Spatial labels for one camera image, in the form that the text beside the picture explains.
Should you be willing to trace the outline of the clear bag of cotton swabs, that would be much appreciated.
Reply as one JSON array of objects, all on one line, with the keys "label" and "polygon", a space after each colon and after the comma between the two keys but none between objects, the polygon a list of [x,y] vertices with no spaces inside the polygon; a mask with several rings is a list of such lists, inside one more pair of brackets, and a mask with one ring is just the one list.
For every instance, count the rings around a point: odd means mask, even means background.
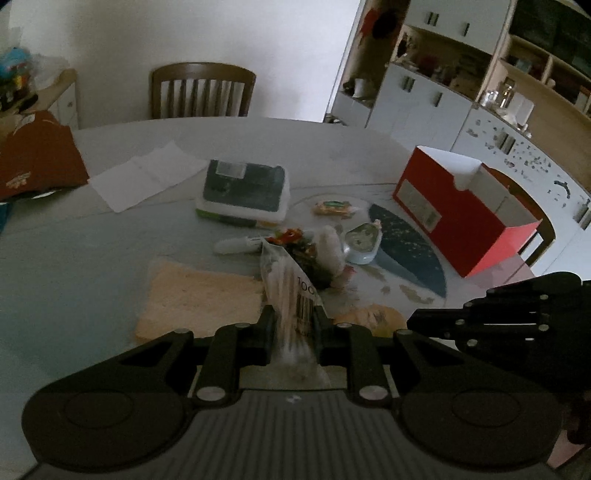
[{"label": "clear bag of cotton swabs", "polygon": [[311,322],[322,300],[311,280],[283,247],[263,240],[260,256],[266,300],[276,312],[276,340],[273,356],[280,364],[311,362]]}]

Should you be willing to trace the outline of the tan sponge block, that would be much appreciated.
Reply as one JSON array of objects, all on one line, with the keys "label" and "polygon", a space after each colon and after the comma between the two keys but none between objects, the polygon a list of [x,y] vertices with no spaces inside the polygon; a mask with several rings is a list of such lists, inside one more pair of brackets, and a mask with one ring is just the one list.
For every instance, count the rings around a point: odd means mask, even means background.
[{"label": "tan sponge block", "polygon": [[208,337],[222,326],[256,323],[262,308],[263,282],[256,278],[160,261],[152,270],[135,336],[147,342],[187,329],[197,338]]}]

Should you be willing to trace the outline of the white fluffy plush toy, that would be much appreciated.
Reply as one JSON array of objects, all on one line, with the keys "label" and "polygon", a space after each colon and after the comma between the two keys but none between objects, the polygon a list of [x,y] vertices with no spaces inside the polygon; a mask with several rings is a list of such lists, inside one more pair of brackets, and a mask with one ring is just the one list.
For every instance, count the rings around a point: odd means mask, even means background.
[{"label": "white fluffy plush toy", "polygon": [[332,277],[338,277],[346,267],[345,253],[338,232],[331,225],[319,228],[314,235],[317,263],[329,272]]}]

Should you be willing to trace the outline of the white green tube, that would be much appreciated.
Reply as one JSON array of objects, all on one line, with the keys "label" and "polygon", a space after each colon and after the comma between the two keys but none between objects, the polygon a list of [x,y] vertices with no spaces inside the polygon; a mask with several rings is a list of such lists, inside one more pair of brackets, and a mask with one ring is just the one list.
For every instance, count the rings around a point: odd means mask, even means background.
[{"label": "white green tube", "polygon": [[216,242],[213,251],[218,255],[252,254],[260,251],[263,242],[263,236],[229,238]]}]

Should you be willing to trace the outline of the light blue correction tape dispenser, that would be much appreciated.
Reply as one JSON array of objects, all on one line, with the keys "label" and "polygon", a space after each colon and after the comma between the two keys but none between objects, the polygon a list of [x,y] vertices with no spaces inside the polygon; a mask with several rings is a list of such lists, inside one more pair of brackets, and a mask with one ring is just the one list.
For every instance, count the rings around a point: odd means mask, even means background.
[{"label": "light blue correction tape dispenser", "polygon": [[342,235],[342,246],[346,262],[368,265],[377,256],[383,238],[380,220],[366,222],[346,231]]}]

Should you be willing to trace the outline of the red orange plush keychain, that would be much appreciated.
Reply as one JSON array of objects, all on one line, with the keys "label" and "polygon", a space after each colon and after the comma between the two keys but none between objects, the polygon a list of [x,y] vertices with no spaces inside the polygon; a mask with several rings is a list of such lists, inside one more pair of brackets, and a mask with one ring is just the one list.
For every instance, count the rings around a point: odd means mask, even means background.
[{"label": "red orange plush keychain", "polygon": [[276,231],[273,235],[266,237],[271,245],[279,246],[286,250],[287,254],[301,267],[302,270],[315,266],[317,260],[317,249],[315,244],[308,240],[301,229],[287,229]]}]

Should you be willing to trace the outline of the red cardboard shoe box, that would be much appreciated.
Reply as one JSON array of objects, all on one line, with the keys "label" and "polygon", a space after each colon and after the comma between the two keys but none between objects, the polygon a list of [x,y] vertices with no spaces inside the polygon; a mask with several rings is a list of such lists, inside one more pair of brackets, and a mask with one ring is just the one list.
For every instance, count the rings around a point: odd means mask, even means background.
[{"label": "red cardboard shoe box", "polygon": [[541,223],[483,162],[432,147],[414,149],[393,198],[462,277],[516,255]]}]

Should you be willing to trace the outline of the snack bar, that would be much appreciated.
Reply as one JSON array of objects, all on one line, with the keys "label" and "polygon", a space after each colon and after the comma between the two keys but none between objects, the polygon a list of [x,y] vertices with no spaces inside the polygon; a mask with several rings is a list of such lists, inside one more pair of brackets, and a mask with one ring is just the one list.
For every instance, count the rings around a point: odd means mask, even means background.
[{"label": "snack bar", "polygon": [[325,200],[315,203],[312,211],[315,215],[320,216],[339,216],[342,218],[351,218],[360,210],[359,207],[353,206],[348,201],[339,200]]}]

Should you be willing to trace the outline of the dark green tissue pack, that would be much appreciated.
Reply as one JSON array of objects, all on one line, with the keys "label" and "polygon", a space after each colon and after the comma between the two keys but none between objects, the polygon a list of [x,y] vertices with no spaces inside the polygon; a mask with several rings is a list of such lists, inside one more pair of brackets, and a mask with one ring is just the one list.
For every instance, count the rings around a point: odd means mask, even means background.
[{"label": "dark green tissue pack", "polygon": [[200,216],[245,226],[276,225],[287,216],[290,177],[283,166],[212,159],[197,187]]}]

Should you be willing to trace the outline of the white paper sheet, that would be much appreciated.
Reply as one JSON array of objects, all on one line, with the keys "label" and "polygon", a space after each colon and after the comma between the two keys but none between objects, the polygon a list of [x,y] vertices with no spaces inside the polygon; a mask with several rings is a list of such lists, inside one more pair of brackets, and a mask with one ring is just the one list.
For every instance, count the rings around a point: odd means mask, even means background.
[{"label": "white paper sheet", "polygon": [[121,213],[197,175],[208,163],[170,141],[92,177],[89,183],[113,212]]}]

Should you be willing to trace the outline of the white kettle on shelf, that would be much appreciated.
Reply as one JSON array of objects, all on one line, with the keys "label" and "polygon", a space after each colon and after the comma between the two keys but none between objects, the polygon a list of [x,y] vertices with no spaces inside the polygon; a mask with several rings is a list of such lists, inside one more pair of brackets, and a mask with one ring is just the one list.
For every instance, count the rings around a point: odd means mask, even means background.
[{"label": "white kettle on shelf", "polygon": [[353,79],[353,97],[356,99],[363,99],[369,95],[370,80],[367,78]]}]

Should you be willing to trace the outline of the dark red paper bag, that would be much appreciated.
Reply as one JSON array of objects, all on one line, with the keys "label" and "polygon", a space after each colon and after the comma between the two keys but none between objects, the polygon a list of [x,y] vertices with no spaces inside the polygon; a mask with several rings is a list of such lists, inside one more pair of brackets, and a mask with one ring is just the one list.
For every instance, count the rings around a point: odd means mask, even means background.
[{"label": "dark red paper bag", "polygon": [[69,127],[45,110],[24,117],[1,146],[1,200],[83,186],[89,175]]}]

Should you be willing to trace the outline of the far wooden chair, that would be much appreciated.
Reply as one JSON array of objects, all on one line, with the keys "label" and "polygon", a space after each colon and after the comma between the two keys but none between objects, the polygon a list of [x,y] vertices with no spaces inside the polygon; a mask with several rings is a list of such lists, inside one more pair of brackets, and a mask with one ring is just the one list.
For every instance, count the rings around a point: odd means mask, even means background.
[{"label": "far wooden chair", "polygon": [[165,65],[150,74],[151,118],[246,117],[255,86],[256,74],[235,65]]}]

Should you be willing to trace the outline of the white drawer sideboard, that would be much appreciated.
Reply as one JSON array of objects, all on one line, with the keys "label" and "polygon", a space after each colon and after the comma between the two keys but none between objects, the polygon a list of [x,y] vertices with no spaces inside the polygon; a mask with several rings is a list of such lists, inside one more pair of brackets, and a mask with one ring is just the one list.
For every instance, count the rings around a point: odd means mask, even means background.
[{"label": "white drawer sideboard", "polygon": [[77,72],[66,69],[60,73],[56,81],[49,87],[40,90],[35,111],[49,111],[62,125],[77,130],[78,108],[76,92]]}]

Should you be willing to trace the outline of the clutter on sideboard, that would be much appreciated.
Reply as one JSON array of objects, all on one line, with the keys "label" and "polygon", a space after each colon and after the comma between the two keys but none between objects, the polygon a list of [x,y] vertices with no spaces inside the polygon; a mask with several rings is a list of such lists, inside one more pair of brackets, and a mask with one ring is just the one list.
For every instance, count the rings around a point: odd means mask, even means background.
[{"label": "clutter on sideboard", "polygon": [[39,92],[55,85],[70,68],[59,56],[31,53],[21,45],[22,29],[10,28],[9,45],[1,51],[1,113],[21,113],[39,99]]}]

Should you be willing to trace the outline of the white wall cabinet unit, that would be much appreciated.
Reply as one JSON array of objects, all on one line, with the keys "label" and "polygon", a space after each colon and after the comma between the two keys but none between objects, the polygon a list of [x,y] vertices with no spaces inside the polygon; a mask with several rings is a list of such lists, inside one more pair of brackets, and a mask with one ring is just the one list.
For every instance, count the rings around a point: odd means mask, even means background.
[{"label": "white wall cabinet unit", "polygon": [[[537,274],[590,273],[590,78],[517,23],[565,18],[566,1],[363,1],[325,121],[383,133],[407,149],[477,158],[521,185],[555,240],[528,247]],[[366,98],[353,79],[370,80]]]}]

